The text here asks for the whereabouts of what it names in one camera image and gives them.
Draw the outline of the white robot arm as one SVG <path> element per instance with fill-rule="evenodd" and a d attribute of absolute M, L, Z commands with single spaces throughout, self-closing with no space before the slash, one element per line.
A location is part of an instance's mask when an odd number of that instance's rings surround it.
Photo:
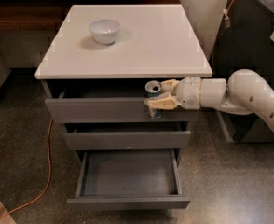
<path fill-rule="evenodd" d="M 274 132 L 274 90 L 255 71 L 240 69 L 228 80 L 186 77 L 158 83 L 160 94 L 144 99 L 151 111 L 213 108 L 228 114 L 255 113 Z"/>

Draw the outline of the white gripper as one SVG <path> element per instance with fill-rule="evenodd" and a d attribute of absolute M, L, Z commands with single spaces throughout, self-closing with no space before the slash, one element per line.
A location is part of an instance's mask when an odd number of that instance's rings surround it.
<path fill-rule="evenodd" d="M 177 106 L 185 110 L 200 109 L 200 77 L 186 77 L 180 82 L 169 79 L 161 82 L 161 92 L 157 97 L 146 98 L 144 103 L 153 109 L 173 110 Z"/>

